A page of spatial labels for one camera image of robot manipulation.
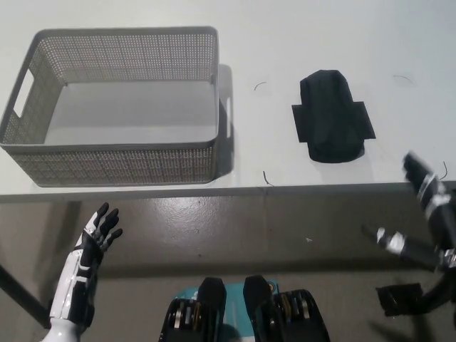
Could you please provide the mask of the robot right hand black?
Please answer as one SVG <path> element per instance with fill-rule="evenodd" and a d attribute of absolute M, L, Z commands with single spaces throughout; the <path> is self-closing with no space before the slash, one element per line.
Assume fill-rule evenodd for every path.
<path fill-rule="evenodd" d="M 361 231 L 390 254 L 415 262 L 431 271 L 455 269 L 455 201 L 452 192 L 435 172 L 414 153 L 403 159 L 405 177 L 412 185 L 430 229 L 432 244 L 383 227 L 363 225 Z"/>

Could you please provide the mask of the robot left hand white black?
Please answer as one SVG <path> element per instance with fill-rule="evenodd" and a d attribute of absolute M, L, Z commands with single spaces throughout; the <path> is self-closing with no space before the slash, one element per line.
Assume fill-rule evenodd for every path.
<path fill-rule="evenodd" d="M 121 228 L 116 227 L 118 213 L 117 208 L 109 210 L 106 202 L 86 223 L 66 258 L 53 297 L 50 318 L 70 321 L 81 330 L 91 325 L 99 267 L 113 241 L 123 233 Z"/>

